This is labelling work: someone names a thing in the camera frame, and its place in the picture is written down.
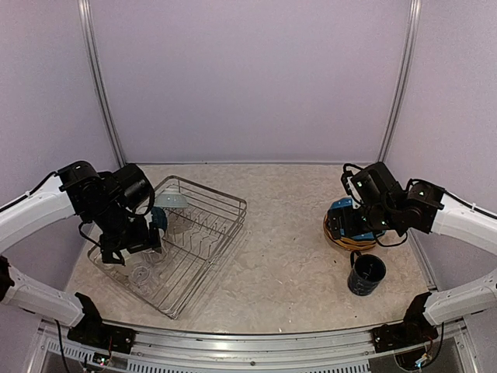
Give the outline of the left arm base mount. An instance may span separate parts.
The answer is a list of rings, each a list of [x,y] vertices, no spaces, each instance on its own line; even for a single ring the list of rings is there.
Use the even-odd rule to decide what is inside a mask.
[[[110,324],[74,327],[68,331],[68,339],[71,341],[122,354],[130,354],[135,336],[133,329]]]

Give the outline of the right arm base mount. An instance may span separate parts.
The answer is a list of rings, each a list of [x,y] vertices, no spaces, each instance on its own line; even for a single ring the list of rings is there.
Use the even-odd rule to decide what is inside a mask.
[[[376,353],[399,350],[429,342],[439,336],[435,326],[421,325],[416,322],[384,324],[373,328],[370,335]]]

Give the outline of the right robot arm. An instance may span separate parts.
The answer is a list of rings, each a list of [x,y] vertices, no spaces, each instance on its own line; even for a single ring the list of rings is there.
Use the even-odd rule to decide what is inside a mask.
[[[358,267],[365,251],[394,231],[403,241],[408,230],[444,235],[496,253],[496,215],[431,182],[410,179],[406,186],[383,162],[366,167],[346,163],[341,182],[346,197],[332,203],[323,221],[328,239],[351,252]],[[447,291],[417,295],[401,322],[372,329],[376,352],[433,341],[438,326],[496,306],[496,272]]]

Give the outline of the blue dotted plate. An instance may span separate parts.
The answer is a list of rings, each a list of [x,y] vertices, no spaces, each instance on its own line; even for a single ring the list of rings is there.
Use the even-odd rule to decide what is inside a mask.
[[[334,201],[327,211],[325,227],[334,240],[352,239],[355,241],[374,241],[375,237],[385,235],[386,231],[373,231],[363,216],[361,207],[355,208],[351,197]]]

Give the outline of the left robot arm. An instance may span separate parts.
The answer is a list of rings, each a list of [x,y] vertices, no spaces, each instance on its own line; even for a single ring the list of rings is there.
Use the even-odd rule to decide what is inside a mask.
[[[95,224],[94,242],[105,264],[124,265],[124,252],[161,251],[160,228],[151,213],[155,191],[144,172],[127,164],[115,172],[98,172],[77,161],[49,173],[31,191],[2,206],[1,250],[57,221],[78,216]],[[1,258],[1,302],[52,318],[68,326],[71,338],[103,344],[109,330],[92,299],[71,295],[34,280]]]

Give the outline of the dark blue mug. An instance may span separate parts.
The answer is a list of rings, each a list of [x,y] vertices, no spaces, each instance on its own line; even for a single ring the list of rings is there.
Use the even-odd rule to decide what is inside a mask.
[[[351,270],[347,278],[348,289],[355,295],[368,296],[385,278],[387,268],[377,256],[362,254],[359,250],[350,253]]]

